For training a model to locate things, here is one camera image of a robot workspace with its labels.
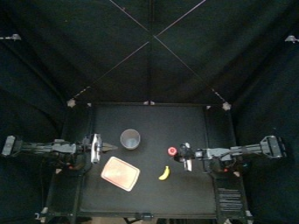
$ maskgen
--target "yellow banana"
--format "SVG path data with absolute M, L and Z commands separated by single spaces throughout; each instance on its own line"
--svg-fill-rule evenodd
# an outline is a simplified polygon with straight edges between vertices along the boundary
M 159 177 L 160 180 L 165 180 L 168 178 L 168 175 L 169 175 L 169 167 L 168 165 L 164 167 L 164 171 L 163 171 L 163 175 Z

